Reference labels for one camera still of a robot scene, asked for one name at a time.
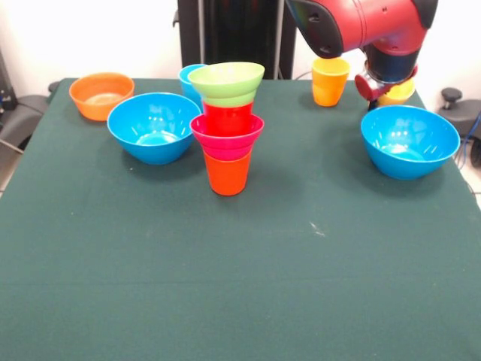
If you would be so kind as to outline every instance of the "stacked cups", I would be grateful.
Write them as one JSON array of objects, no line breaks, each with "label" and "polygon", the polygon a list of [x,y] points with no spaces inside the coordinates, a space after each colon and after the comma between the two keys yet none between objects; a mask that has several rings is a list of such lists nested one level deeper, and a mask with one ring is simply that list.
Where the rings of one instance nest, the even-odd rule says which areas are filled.
[{"label": "stacked cups", "polygon": [[210,187],[221,196],[246,186],[253,146],[264,129],[264,120],[253,114],[264,71],[253,62],[224,62],[189,73],[204,106],[191,129],[204,151]]}]

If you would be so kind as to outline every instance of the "plastic cup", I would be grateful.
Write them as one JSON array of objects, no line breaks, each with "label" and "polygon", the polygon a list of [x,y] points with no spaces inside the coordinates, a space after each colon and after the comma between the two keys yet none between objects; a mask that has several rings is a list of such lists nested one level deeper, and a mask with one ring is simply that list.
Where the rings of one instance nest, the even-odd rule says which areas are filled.
[{"label": "plastic cup", "polygon": [[414,94],[415,90],[414,79],[411,78],[392,87],[386,94],[380,96],[379,99],[377,99],[378,105],[380,107],[386,105],[402,105]]},{"label": "plastic cup", "polygon": [[192,64],[188,65],[179,71],[178,77],[180,85],[182,86],[182,92],[185,97],[192,100],[202,110],[202,97],[201,94],[194,88],[189,80],[189,74],[194,70],[205,67],[205,64]]},{"label": "plastic cup", "polygon": [[220,108],[204,103],[207,132],[217,137],[245,135],[250,131],[253,103],[242,107]]},{"label": "plastic cup", "polygon": [[69,92],[85,118],[105,122],[112,109],[134,95],[134,88],[134,81],[123,74],[97,73],[73,82]]},{"label": "plastic cup", "polygon": [[264,130],[264,120],[256,115],[251,115],[250,119],[249,132],[237,137],[210,135],[207,130],[207,118],[204,114],[192,120],[190,129],[206,154],[218,160],[230,161],[246,156]]},{"label": "plastic cup", "polygon": [[225,161],[204,152],[210,188],[221,196],[235,196],[246,187],[252,151],[240,159]]},{"label": "plastic cup", "polygon": [[318,58],[313,63],[313,97],[323,107],[334,107],[343,95],[350,65],[341,58]]},{"label": "plastic cup", "polygon": [[254,62],[221,62],[194,70],[189,81],[204,103],[235,108],[254,101],[265,68]]}]

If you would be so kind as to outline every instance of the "orange bowl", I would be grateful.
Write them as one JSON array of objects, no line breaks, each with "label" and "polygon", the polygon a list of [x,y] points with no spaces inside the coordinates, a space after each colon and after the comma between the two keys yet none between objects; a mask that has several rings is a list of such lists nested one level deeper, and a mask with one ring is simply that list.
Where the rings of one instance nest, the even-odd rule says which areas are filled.
[{"label": "orange bowl", "polygon": [[73,82],[70,97],[85,118],[105,122],[116,105],[134,95],[134,88],[134,81],[123,74],[97,73]]}]

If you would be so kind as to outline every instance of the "bowl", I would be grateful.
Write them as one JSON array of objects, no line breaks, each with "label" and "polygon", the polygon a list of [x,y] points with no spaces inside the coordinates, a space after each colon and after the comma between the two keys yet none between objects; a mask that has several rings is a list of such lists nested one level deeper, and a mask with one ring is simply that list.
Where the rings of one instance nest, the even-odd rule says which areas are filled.
[{"label": "bowl", "polygon": [[410,78],[399,85],[393,86],[386,94],[380,96],[377,101],[381,107],[386,105],[401,105],[413,96],[415,90],[414,79]]},{"label": "bowl", "polygon": [[192,143],[189,124],[200,113],[197,104],[184,96],[147,93],[117,105],[107,127],[135,158],[163,165],[177,160]]},{"label": "bowl", "polygon": [[423,177],[451,158],[461,143],[455,127],[440,115],[406,105],[366,114],[361,123],[369,157],[385,175]]},{"label": "bowl", "polygon": [[205,103],[233,108],[254,101],[264,72],[254,62],[221,62],[196,69],[188,78]]},{"label": "bowl", "polygon": [[180,86],[185,97],[192,100],[197,106],[202,109],[202,97],[197,90],[195,90],[192,83],[189,81],[189,74],[196,69],[206,66],[205,64],[192,64],[182,68],[179,71],[178,77],[180,80]]},{"label": "bowl", "polygon": [[135,83],[118,73],[97,73],[77,79],[70,86],[70,97],[87,119],[104,122],[119,103],[134,95]]},{"label": "bowl", "polygon": [[205,114],[194,118],[190,123],[190,128],[206,154],[218,160],[233,161],[246,156],[252,150],[264,129],[264,120],[252,114],[249,132],[234,137],[211,135]]}]

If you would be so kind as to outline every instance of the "green cup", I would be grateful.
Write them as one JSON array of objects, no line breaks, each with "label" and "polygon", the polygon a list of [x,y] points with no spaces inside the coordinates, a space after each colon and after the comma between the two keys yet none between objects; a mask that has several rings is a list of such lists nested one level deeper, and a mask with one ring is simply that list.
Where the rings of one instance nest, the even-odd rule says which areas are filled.
[{"label": "green cup", "polygon": [[222,62],[194,70],[189,81],[207,104],[235,108],[254,101],[264,71],[254,62]]}]

